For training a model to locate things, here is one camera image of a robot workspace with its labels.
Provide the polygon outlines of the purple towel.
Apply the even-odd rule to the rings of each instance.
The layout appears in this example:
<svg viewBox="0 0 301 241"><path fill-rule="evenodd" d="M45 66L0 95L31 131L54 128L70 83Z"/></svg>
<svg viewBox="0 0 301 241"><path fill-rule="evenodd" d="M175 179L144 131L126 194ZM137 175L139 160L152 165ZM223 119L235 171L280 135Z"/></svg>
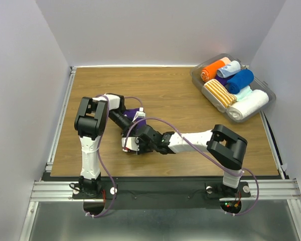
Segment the purple towel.
<svg viewBox="0 0 301 241"><path fill-rule="evenodd" d="M125 112L124 112L124 116L128 117L130 120L133 120L133 117L134 117L134 109L126 109ZM142 126L145 126L146 125L146 120L145 118L142 119L142 121L140 121L135 127L134 127L134 130L138 130L139 128L141 128Z"/></svg>
<svg viewBox="0 0 301 241"><path fill-rule="evenodd" d="M227 81L229 80L229 78L221 78L219 76L215 76L215 79L218 80L223 86L227 85Z"/></svg>

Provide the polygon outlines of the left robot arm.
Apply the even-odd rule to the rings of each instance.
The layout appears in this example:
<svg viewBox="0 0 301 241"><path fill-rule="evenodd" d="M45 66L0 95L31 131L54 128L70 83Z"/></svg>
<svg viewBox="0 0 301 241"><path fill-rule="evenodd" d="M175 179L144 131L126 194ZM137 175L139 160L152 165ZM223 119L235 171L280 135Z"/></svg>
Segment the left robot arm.
<svg viewBox="0 0 301 241"><path fill-rule="evenodd" d="M116 94L104 94L94 98L81 99L74 128L81 143L82 168L78 186L73 189L91 198L102 193L99 147L106 124L110 118L126 134L138 111L144 108L127 109L125 97Z"/></svg>

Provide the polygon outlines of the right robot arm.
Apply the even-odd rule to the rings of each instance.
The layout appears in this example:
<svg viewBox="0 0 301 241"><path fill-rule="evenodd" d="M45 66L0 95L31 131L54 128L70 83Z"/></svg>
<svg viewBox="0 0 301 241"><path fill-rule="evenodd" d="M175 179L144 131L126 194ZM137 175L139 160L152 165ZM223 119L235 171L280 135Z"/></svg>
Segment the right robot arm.
<svg viewBox="0 0 301 241"><path fill-rule="evenodd" d="M248 141L224 125L200 133L160 133L151 126L139 128L135 136L142 150L156 151L162 155L201 151L214 157L224 171L221 191L232 196L239 190L241 169Z"/></svg>

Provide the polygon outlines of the orange striped rolled towel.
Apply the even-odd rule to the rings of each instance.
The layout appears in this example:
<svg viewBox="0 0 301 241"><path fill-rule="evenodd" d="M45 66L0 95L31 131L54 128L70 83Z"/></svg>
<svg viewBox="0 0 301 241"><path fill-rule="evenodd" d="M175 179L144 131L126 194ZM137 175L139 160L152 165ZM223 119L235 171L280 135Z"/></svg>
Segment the orange striped rolled towel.
<svg viewBox="0 0 301 241"><path fill-rule="evenodd" d="M204 84L207 89L224 108L229 108L237 101L237 97L230 94L228 90L216 79L211 79Z"/></svg>

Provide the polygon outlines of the purple rolled towel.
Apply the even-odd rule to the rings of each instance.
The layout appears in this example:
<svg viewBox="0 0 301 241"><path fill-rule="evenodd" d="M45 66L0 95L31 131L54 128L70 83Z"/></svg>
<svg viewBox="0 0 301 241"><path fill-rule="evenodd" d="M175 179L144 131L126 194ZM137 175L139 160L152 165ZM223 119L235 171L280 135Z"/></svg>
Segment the purple rolled towel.
<svg viewBox="0 0 301 241"><path fill-rule="evenodd" d="M215 76L215 79L218 80L223 86L227 85L227 81L229 80L229 78L221 78L219 76Z"/></svg>

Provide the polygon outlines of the clear plastic bin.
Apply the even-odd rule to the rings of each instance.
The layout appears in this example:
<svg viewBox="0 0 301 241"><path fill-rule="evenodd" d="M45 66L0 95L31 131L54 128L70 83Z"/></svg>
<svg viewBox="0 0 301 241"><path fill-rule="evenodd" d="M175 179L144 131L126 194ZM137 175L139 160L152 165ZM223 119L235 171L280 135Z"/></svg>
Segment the clear plastic bin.
<svg viewBox="0 0 301 241"><path fill-rule="evenodd" d="M190 75L197 89L232 122L245 122L276 100L266 83L228 54L201 63Z"/></svg>

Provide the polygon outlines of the pale teal rolled towel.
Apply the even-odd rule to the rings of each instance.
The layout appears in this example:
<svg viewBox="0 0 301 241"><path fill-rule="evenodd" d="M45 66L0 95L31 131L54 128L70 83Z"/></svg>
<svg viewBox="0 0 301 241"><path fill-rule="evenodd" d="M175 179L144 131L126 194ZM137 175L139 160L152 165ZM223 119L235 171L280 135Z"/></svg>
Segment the pale teal rolled towel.
<svg viewBox="0 0 301 241"><path fill-rule="evenodd" d="M249 95L252 92L251 87L248 85L241 89L238 94L235 94L237 101L240 101L241 99L245 98L247 95Z"/></svg>

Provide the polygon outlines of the light blue patterned rolled towel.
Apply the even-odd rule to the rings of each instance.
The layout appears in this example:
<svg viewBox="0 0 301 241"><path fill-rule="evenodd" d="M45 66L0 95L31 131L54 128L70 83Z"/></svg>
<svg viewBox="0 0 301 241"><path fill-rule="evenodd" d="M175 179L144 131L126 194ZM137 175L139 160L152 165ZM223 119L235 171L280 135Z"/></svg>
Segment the light blue patterned rolled towel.
<svg viewBox="0 0 301 241"><path fill-rule="evenodd" d="M217 76L220 78L228 78L232 75L235 75L241 70L241 65L238 61L233 60L229 64L219 68L217 70Z"/></svg>

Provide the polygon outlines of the white rolled towel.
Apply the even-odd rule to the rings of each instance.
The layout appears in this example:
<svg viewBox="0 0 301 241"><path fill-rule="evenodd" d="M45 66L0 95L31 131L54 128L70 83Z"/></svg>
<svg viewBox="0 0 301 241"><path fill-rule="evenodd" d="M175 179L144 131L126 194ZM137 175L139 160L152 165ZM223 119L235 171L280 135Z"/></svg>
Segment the white rolled towel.
<svg viewBox="0 0 301 241"><path fill-rule="evenodd" d="M269 102L266 92L256 89L241 101L234 103L227 110L227 114L235 120L243 120Z"/></svg>

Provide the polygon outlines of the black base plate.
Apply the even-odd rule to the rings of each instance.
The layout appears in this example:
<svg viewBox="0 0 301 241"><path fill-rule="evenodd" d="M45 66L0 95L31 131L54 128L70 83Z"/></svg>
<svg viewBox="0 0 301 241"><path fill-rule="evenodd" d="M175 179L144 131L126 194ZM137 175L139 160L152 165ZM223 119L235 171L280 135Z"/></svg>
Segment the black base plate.
<svg viewBox="0 0 301 241"><path fill-rule="evenodd" d="M79 192L72 198L84 204L100 201L111 210L219 209L221 199L234 201L251 196L246 181L232 190L223 186L222 177L121 177L114 183L103 177L101 189L104 193L93 197Z"/></svg>

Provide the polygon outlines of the aluminium frame rail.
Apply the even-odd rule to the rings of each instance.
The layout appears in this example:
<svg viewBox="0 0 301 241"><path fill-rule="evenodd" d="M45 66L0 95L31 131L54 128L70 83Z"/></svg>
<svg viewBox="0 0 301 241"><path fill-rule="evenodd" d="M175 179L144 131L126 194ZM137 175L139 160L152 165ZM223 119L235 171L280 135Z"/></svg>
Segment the aluminium frame rail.
<svg viewBox="0 0 301 241"><path fill-rule="evenodd" d="M69 181L40 181L33 184L31 193L32 202L58 202L58 201L92 201L92 199L76 197L69 187ZM296 180L259 180L258 184L253 180L247 181L250 197L242 197L242 200L299 200L300 188Z"/></svg>

